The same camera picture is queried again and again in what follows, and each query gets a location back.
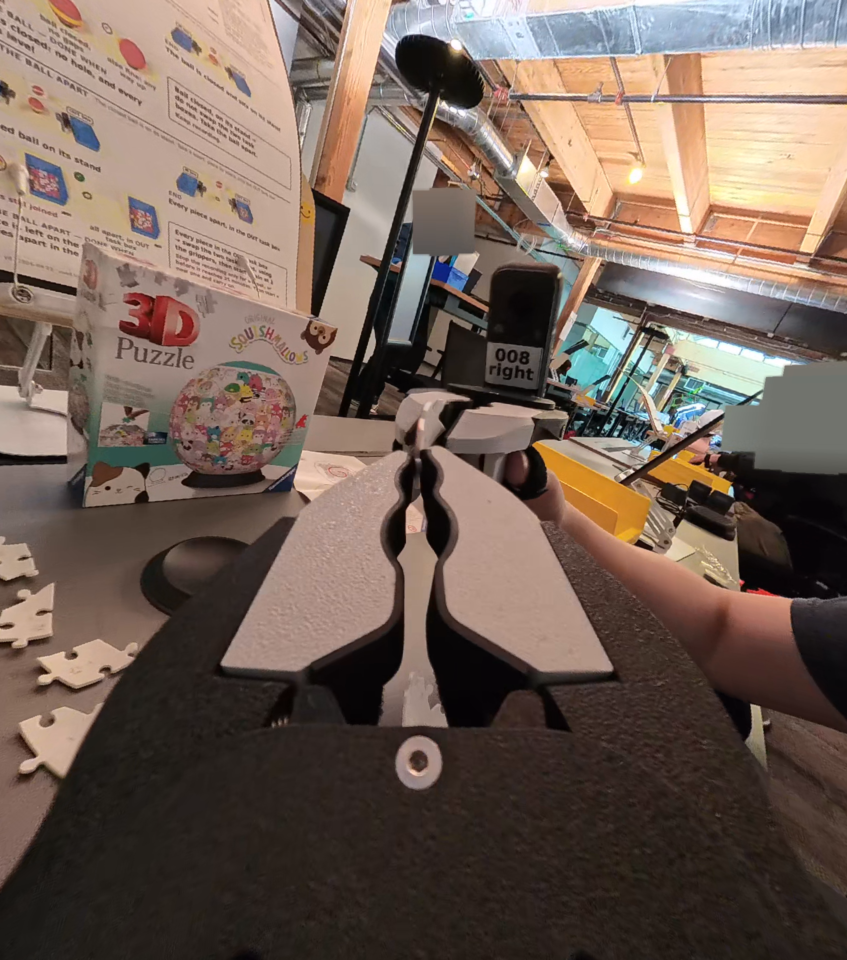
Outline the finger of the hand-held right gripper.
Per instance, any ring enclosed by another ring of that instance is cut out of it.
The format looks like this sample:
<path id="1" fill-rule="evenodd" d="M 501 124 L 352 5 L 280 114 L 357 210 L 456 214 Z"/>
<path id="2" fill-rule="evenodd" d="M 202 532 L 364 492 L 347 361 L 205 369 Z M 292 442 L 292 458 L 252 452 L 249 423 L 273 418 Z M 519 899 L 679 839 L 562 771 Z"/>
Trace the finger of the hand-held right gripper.
<path id="1" fill-rule="evenodd" d="M 431 393 L 408 393 L 394 416 L 394 443 L 410 455 L 421 455 L 432 441 Z"/>
<path id="2" fill-rule="evenodd" d="M 509 454 L 531 446 L 537 411 L 505 403 L 466 409 L 446 435 L 453 454 Z"/>

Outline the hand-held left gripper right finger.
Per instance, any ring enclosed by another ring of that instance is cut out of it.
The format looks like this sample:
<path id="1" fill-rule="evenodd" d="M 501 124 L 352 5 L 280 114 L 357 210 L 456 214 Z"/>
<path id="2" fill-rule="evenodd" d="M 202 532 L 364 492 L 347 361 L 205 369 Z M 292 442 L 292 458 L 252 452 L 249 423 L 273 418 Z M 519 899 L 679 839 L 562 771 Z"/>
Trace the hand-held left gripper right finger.
<path id="1" fill-rule="evenodd" d="M 535 686 L 611 678 L 610 658 L 537 516 L 441 447 L 422 451 L 420 481 L 442 622 Z"/>

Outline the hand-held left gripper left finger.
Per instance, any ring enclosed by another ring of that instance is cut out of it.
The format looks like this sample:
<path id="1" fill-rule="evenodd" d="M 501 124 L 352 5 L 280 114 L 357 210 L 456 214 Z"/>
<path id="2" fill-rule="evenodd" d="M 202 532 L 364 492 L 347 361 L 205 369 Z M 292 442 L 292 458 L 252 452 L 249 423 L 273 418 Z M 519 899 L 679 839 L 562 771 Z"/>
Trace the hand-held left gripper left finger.
<path id="1" fill-rule="evenodd" d="M 415 465 L 395 451 L 297 516 L 222 658 L 228 676 L 384 687 L 404 656 L 399 556 Z"/>

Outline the assembled white puzzle section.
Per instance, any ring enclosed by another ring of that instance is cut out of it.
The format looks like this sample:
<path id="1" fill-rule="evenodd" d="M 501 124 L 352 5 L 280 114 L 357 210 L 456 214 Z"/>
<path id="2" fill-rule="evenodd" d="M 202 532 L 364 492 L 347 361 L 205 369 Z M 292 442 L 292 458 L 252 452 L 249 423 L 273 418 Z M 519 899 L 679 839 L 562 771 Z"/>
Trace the assembled white puzzle section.
<path id="1" fill-rule="evenodd" d="M 383 726 L 448 726 L 428 650 L 427 618 L 437 558 L 427 530 L 423 498 L 417 496 L 406 509 L 405 545 L 398 556 L 403 573 L 402 657 L 384 685 Z"/>

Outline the person's right forearm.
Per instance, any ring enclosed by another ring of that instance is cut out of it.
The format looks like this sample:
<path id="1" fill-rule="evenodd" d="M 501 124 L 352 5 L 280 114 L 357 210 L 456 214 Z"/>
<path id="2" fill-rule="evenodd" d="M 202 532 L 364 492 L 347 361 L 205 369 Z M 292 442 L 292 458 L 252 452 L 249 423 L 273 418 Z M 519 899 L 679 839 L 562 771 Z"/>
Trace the person's right forearm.
<path id="1" fill-rule="evenodd" d="M 847 735 L 847 722 L 803 664 L 789 599 L 709 583 L 617 539 L 567 500 L 555 525 L 657 618 L 716 691 Z"/>

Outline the black round ball stand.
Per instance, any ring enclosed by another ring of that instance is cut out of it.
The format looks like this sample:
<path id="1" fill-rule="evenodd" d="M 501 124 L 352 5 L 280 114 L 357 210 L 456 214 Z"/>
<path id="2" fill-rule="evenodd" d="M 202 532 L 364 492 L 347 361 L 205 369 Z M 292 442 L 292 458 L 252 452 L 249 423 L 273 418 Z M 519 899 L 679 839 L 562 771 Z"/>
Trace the black round ball stand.
<path id="1" fill-rule="evenodd" d="M 139 580 L 141 594 L 154 609 L 172 615 L 247 548 L 246 542 L 223 535 L 179 541 L 145 563 Z"/>

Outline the colourful puzzle box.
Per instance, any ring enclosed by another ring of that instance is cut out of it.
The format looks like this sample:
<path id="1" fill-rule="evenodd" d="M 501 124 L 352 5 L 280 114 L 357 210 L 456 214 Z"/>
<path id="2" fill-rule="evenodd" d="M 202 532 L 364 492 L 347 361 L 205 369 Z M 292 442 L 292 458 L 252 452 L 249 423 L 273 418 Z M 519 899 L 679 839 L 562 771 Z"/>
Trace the colourful puzzle box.
<path id="1" fill-rule="evenodd" d="M 83 508 L 291 491 L 337 329 L 85 242 L 70 484 Z"/>

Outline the scattered loose puzzle pieces group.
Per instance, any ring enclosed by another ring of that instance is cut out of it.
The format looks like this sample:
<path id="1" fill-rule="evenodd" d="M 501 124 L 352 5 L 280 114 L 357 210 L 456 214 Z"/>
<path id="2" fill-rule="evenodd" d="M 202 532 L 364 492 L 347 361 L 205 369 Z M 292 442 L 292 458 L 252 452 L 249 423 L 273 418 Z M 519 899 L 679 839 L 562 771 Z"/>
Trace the scattered loose puzzle pieces group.
<path id="1" fill-rule="evenodd" d="M 36 566 L 0 580 L 0 886 L 141 649 L 140 630 L 105 631 L 64 573 Z"/>

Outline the person's right hand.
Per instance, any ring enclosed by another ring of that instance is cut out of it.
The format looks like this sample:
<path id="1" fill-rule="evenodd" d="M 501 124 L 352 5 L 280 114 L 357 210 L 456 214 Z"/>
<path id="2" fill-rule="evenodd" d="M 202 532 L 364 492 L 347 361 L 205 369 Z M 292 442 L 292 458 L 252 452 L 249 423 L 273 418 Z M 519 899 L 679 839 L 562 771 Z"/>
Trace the person's right hand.
<path id="1" fill-rule="evenodd" d="M 535 445 L 506 456 L 502 484 L 541 522 L 562 523 L 566 508 L 562 485 Z"/>

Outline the white instruction leaflet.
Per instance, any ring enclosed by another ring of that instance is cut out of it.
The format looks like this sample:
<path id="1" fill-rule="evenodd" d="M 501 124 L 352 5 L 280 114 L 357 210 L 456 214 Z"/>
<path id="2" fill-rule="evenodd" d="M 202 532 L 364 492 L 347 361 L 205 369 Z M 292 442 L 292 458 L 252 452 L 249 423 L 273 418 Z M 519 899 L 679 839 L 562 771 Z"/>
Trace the white instruction leaflet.
<path id="1" fill-rule="evenodd" d="M 358 457 L 334 452 L 303 450 L 297 463 L 293 489 L 307 501 L 312 501 L 323 492 L 365 469 L 366 464 Z"/>

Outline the yellow storage bin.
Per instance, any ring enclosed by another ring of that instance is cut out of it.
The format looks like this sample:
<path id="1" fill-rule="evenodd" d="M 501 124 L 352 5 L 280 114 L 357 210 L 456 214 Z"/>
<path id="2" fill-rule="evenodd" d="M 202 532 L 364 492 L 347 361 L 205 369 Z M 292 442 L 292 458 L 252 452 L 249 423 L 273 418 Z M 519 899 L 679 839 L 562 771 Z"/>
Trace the yellow storage bin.
<path id="1" fill-rule="evenodd" d="M 558 479 L 566 502 L 618 540 L 634 545 L 644 534 L 651 499 L 544 441 L 534 444 Z"/>

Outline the black floor lamp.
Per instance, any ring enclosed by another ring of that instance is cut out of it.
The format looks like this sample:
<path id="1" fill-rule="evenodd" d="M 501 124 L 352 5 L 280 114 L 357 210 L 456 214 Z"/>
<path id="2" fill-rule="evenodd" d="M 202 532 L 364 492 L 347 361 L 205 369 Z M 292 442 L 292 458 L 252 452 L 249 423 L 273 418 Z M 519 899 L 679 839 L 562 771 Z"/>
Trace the black floor lamp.
<path id="1" fill-rule="evenodd" d="M 393 324 L 394 306 L 383 305 L 384 290 L 438 107 L 444 102 L 469 110 L 481 102 L 485 93 L 478 67 L 451 42 L 424 34 L 410 34 L 396 43 L 394 59 L 400 77 L 412 90 L 423 93 L 425 102 L 345 381 L 338 408 L 341 418 L 350 416 L 354 400 L 358 400 L 358 418 L 369 416 L 373 406 L 374 389 L 379 382 Z"/>

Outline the wall poster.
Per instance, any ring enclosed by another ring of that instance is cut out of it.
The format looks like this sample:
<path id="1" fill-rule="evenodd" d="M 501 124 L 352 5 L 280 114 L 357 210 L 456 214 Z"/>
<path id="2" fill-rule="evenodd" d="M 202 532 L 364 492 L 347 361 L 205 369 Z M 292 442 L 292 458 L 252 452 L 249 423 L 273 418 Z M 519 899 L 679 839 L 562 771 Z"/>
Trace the wall poster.
<path id="1" fill-rule="evenodd" d="M 85 242 L 296 307 L 301 166 L 267 2 L 0 1 L 0 272 Z"/>

